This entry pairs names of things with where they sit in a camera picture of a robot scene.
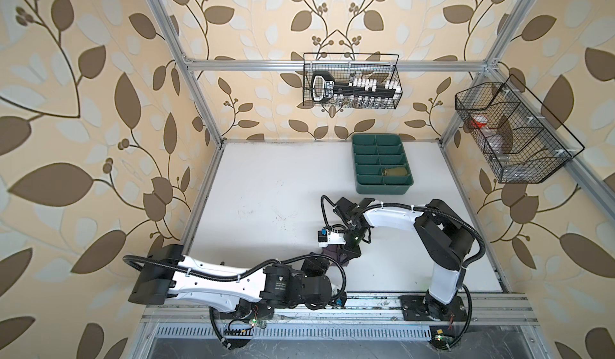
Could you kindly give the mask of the purple striped sock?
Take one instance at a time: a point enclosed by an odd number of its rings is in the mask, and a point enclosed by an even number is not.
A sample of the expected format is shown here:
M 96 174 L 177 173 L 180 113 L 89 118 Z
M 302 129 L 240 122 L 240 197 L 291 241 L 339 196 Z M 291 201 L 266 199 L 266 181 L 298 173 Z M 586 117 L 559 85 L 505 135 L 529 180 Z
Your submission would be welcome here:
M 329 256 L 335 261 L 342 261 L 342 250 L 340 249 L 340 245 L 329 245 L 325 248 L 322 248 L 323 255 Z

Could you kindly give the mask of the green striped sock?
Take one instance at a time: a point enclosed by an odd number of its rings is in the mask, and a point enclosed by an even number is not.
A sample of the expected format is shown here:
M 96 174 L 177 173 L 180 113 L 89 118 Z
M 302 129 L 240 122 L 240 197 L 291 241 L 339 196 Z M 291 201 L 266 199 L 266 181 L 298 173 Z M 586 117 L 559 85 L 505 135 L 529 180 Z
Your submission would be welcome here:
M 410 171 L 405 166 L 390 167 L 382 169 L 383 176 L 409 176 Z

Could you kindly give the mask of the green plastic divided tray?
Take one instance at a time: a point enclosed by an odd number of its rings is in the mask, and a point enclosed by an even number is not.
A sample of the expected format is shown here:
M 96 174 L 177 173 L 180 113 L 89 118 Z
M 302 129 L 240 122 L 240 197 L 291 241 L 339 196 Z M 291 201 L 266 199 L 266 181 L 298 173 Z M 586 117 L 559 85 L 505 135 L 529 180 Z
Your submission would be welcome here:
M 352 136 L 355 186 L 362 195 L 405 195 L 414 184 L 402 139 L 395 134 Z M 382 169 L 405 166 L 409 176 L 383 176 Z

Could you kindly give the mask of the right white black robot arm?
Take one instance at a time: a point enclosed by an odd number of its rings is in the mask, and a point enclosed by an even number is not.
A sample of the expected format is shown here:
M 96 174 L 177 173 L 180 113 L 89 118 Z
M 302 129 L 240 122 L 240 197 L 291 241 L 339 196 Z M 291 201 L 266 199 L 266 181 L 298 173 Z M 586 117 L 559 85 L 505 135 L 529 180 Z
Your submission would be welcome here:
M 427 205 L 376 203 L 365 198 L 353 203 L 342 197 L 332 206 L 340 222 L 326 222 L 317 238 L 323 253 L 345 265 L 361 255 L 360 245 L 372 241 L 373 229 L 385 227 L 415 232 L 433 262 L 431 284 L 425 295 L 399 298 L 407 322 L 445 322 L 446 330 L 432 330 L 431 346 L 455 348 L 468 332 L 473 304 L 464 278 L 468 267 L 486 253 L 482 236 L 443 202 Z

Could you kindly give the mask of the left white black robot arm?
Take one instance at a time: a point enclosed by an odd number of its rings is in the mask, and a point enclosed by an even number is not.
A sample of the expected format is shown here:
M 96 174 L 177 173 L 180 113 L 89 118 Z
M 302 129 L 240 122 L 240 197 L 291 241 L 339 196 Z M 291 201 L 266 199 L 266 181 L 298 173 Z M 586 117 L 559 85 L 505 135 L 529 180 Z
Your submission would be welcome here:
M 276 309 L 305 306 L 317 311 L 345 303 L 348 277 L 341 263 L 319 253 L 267 259 L 250 269 L 213 265 L 183 253 L 178 244 L 146 256 L 126 255 L 138 271 L 129 301 L 161 306 L 171 299 L 208 308 L 211 328 L 227 350 L 239 349 Z

